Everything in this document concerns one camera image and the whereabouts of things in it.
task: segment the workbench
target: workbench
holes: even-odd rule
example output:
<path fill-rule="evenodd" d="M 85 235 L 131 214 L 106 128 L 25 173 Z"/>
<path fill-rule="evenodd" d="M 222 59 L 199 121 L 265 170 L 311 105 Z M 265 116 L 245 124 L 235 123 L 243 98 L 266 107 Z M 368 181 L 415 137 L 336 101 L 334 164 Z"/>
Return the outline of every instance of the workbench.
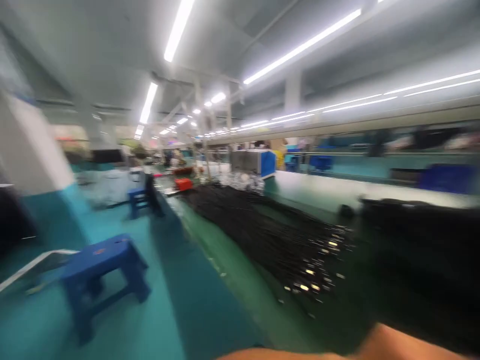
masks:
<path fill-rule="evenodd" d="M 171 180 L 159 178 L 158 183 L 167 184 L 168 181 Z M 334 291 L 322 298 L 322 304 L 312 304 L 307 299 L 302 301 L 316 319 L 309 318 L 286 291 L 284 304 L 280 304 L 271 287 L 281 293 L 282 285 L 252 264 L 232 240 L 215 224 L 197 215 L 180 196 L 164 199 L 273 347 L 294 352 L 347 355 L 355 351 L 376 322 L 382 322 L 453 351 L 470 353 L 476 348 L 478 352 L 475 334 L 479 333 L 480 326 L 478 322 L 473 323 L 468 313 L 433 301 L 406 285 L 395 273 L 383 273 L 379 267 L 383 254 L 392 251 L 413 256 L 420 263 L 428 260 L 435 269 L 444 265 L 441 256 L 430 256 L 413 243 L 399 245 L 398 240 L 393 241 L 359 218 L 349 221 L 337 216 L 341 204 L 358 212 L 361 197 L 420 200 L 457 208 L 474 206 L 476 199 L 285 171 L 278 171 L 276 176 L 265 180 L 265 195 L 355 231 L 356 248 L 338 265 L 345 279 L 338 279 Z"/>

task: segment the blue bin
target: blue bin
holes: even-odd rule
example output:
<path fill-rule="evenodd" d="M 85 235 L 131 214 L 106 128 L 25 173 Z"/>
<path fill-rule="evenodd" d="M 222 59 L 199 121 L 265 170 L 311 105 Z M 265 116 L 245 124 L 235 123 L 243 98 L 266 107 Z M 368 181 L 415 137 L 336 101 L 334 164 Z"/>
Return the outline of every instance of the blue bin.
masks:
<path fill-rule="evenodd" d="M 422 174 L 418 188 L 453 194 L 470 194 L 476 170 L 471 165 L 434 164 Z"/>

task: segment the ceiling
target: ceiling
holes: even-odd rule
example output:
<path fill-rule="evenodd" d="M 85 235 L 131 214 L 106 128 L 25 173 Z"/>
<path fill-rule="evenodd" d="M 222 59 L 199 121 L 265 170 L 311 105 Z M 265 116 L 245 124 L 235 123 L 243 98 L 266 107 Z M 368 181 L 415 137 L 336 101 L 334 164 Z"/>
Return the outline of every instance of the ceiling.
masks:
<path fill-rule="evenodd" d="M 282 114 L 285 78 L 292 71 L 302 76 L 302 104 L 315 104 L 480 42 L 475 0 L 195 0 L 168 63 L 163 55 L 178 4 L 0 0 L 0 22 L 42 104 L 63 109 L 81 99 L 122 125 L 138 124 L 152 72 L 165 81 L 151 123 L 175 122 L 184 113 L 182 100 L 191 111 L 198 80 L 204 99 L 227 89 L 236 95 L 235 124 Z M 354 26 L 265 79 L 240 85 L 358 8 L 365 16 Z M 173 110 L 176 115 L 168 116 Z M 219 124 L 226 122 L 225 108 L 215 115 Z"/>

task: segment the blue plastic stool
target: blue plastic stool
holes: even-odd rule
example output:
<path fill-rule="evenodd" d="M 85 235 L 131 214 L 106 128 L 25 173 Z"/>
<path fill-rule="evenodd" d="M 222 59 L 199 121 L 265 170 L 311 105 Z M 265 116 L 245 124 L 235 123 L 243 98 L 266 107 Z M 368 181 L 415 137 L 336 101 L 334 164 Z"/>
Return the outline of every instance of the blue plastic stool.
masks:
<path fill-rule="evenodd" d="M 93 338 L 94 315 L 130 293 L 134 293 L 141 303 L 147 299 L 151 291 L 143 277 L 147 267 L 128 234 L 87 246 L 71 256 L 61 282 L 81 345 Z M 89 294 L 91 299 L 98 297 L 104 287 L 102 276 L 116 269 L 121 270 L 127 285 L 104 301 L 92 305 L 85 295 Z"/>
<path fill-rule="evenodd" d="M 139 216 L 140 209 L 149 207 L 149 203 L 145 198 L 145 189 L 143 187 L 138 187 L 128 190 L 127 194 L 128 202 L 130 203 L 131 218 L 136 219 Z"/>

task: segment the ceiling light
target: ceiling light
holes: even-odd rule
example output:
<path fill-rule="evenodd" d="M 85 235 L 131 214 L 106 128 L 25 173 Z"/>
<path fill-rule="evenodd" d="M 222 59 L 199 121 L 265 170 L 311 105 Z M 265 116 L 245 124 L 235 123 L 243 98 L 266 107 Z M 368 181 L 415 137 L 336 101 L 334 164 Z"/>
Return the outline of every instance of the ceiling light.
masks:
<path fill-rule="evenodd" d="M 225 98 L 226 98 L 225 94 L 223 92 L 219 92 L 217 95 L 211 98 L 211 102 L 216 104 L 221 102 Z"/>
<path fill-rule="evenodd" d="M 284 55 L 283 57 L 281 57 L 280 59 L 278 59 L 277 61 L 275 62 L 272 62 L 270 65 L 268 65 L 267 67 L 264 67 L 262 70 L 260 70 L 259 72 L 257 72 L 256 74 L 250 76 L 249 78 L 247 78 L 243 83 L 248 85 L 252 82 L 254 82 L 255 80 L 261 78 L 263 75 L 271 72 L 273 69 L 279 67 L 280 65 L 282 65 L 283 63 L 287 62 L 288 60 L 290 60 L 291 58 L 297 56 L 298 54 L 302 53 L 303 51 L 305 51 L 306 49 L 308 49 L 309 47 L 311 47 L 312 45 L 315 45 L 316 43 L 318 43 L 320 40 L 326 38 L 328 35 L 334 33 L 335 31 L 337 31 L 338 29 L 342 28 L 343 26 L 347 25 L 348 23 L 350 23 L 351 21 L 353 21 L 354 19 L 358 18 L 360 15 L 362 14 L 362 10 L 361 9 L 358 9 L 354 12 L 352 12 L 351 14 L 347 15 L 346 17 L 344 17 L 342 20 L 340 20 L 339 22 L 335 23 L 334 25 L 330 26 L 329 28 L 325 29 L 324 31 L 322 31 L 321 33 L 319 33 L 318 35 L 312 37 L 310 40 L 304 42 L 302 45 L 298 46 L 297 48 L 293 49 L 292 51 L 290 51 L 288 54 Z"/>
<path fill-rule="evenodd" d="M 465 72 L 465 73 L 459 74 L 459 75 L 444 77 L 440 80 L 434 80 L 434 81 L 424 82 L 424 83 L 414 85 L 414 86 L 404 87 L 404 88 L 401 88 L 401 89 L 398 89 L 398 90 L 393 90 L 393 91 L 386 92 L 384 95 L 396 94 L 396 93 L 399 93 L 399 92 L 402 92 L 402 91 L 407 91 L 407 90 L 421 88 L 421 87 L 428 86 L 428 85 L 443 83 L 443 82 L 446 82 L 446 81 L 449 81 L 449 80 L 460 79 L 460 78 L 464 78 L 464 77 L 471 76 L 471 75 L 476 75 L 476 74 L 480 74 L 480 70 Z"/>
<path fill-rule="evenodd" d="M 285 119 L 285 120 L 280 120 L 280 121 L 275 121 L 275 122 L 269 122 L 269 123 L 268 123 L 268 126 L 271 126 L 271 125 L 274 125 L 274 124 L 286 123 L 286 122 L 289 122 L 289 121 L 292 121 L 292 120 L 298 120 L 298 119 L 308 118 L 308 117 L 311 117 L 311 116 L 314 116 L 314 115 L 315 115 L 315 114 L 308 114 L 308 115 L 302 115 L 302 116 L 293 117 L 293 118 L 290 118 L 290 119 Z M 255 128 L 259 128 L 259 127 L 261 127 L 261 126 L 263 126 L 263 125 L 256 125 L 256 126 L 246 127 L 246 128 L 240 129 L 240 130 L 238 130 L 238 131 L 241 132 L 241 131 L 244 131 L 244 130 L 255 129 Z"/>
<path fill-rule="evenodd" d="M 339 110 L 345 110 L 345 109 L 351 109 L 351 108 L 358 108 L 358 107 L 360 107 L 360 106 L 365 106 L 365 105 L 370 105 L 370 104 L 376 104 L 376 103 L 382 103 L 382 102 L 389 101 L 389 100 L 393 100 L 393 99 L 396 99 L 396 98 L 398 98 L 398 96 L 393 96 L 393 97 L 389 97 L 389 98 L 382 99 L 382 100 L 364 102 L 364 103 L 361 103 L 361 104 L 358 104 L 358 105 L 351 105 L 351 106 L 339 107 L 338 109 L 332 109 L 332 110 L 324 111 L 324 113 L 331 113 L 331 112 L 339 111 Z"/>
<path fill-rule="evenodd" d="M 371 99 L 371 98 L 376 98 L 376 97 L 379 97 L 379 96 L 382 96 L 382 95 L 383 95 L 383 94 L 377 94 L 377 95 L 362 97 L 362 98 L 355 99 L 355 100 L 345 101 L 345 102 L 341 102 L 341 103 L 338 103 L 338 104 L 335 104 L 335 105 L 330 105 L 330 106 L 320 107 L 320 108 L 318 108 L 318 109 L 313 109 L 313 110 L 307 111 L 307 113 L 317 112 L 317 111 L 323 110 L 323 109 L 334 108 L 334 107 L 336 107 L 336 106 L 345 105 L 345 104 L 350 104 L 350 103 L 354 103 L 354 102 L 356 102 L 356 101 L 361 101 L 361 100 L 367 100 L 367 99 Z"/>
<path fill-rule="evenodd" d="M 268 123 L 268 122 L 269 122 L 268 120 L 262 120 L 262 121 L 257 121 L 257 122 L 252 122 L 252 123 L 249 123 L 249 124 L 245 124 L 245 125 L 242 125 L 241 127 L 246 128 L 246 127 L 250 127 L 250 126 L 253 126 L 253 125 L 264 124 L 264 123 Z"/>
<path fill-rule="evenodd" d="M 150 87 L 146 93 L 145 105 L 143 105 L 143 109 L 140 114 L 140 122 L 142 124 L 146 124 L 149 121 L 150 109 L 152 107 L 152 102 L 154 101 L 155 93 L 157 92 L 158 87 L 159 86 L 156 83 L 150 83 Z"/>
<path fill-rule="evenodd" d="M 136 127 L 136 131 L 135 131 L 135 135 L 142 135 L 142 133 L 144 132 L 144 127 L 143 125 L 138 125 Z"/>
<path fill-rule="evenodd" d="M 182 0 L 180 3 L 178 12 L 176 13 L 175 22 L 173 23 L 173 27 L 171 29 L 170 38 L 168 39 L 168 43 L 166 45 L 165 54 L 163 54 L 163 58 L 169 63 L 174 59 L 175 51 L 177 50 L 180 38 L 182 37 L 182 33 L 185 29 L 185 25 L 189 19 L 194 1 L 195 0 Z"/>
<path fill-rule="evenodd" d="M 278 119 L 288 118 L 288 117 L 291 117 L 291 116 L 294 116 L 294 115 L 303 114 L 304 112 L 305 112 L 305 111 L 300 111 L 300 112 L 296 112 L 296 113 L 290 114 L 290 115 L 284 115 L 284 116 L 280 116 L 280 117 L 274 117 L 272 120 L 278 120 Z"/>
<path fill-rule="evenodd" d="M 478 82 L 480 82 L 480 79 L 471 80 L 471 81 L 465 81 L 465 82 L 459 82 L 459 83 L 456 83 L 456 84 L 453 84 L 453 85 L 447 85 L 447 86 L 442 86 L 442 87 L 436 87 L 436 88 L 430 89 L 430 90 L 424 90 L 424 91 L 414 92 L 414 93 L 412 93 L 412 94 L 405 95 L 405 97 L 413 96 L 413 95 L 418 95 L 418 94 L 424 94 L 424 93 L 430 93 L 430 92 L 437 91 L 437 90 L 454 88 L 454 87 L 457 87 L 457 86 L 467 85 L 467 84 L 473 84 L 473 83 L 478 83 Z"/>

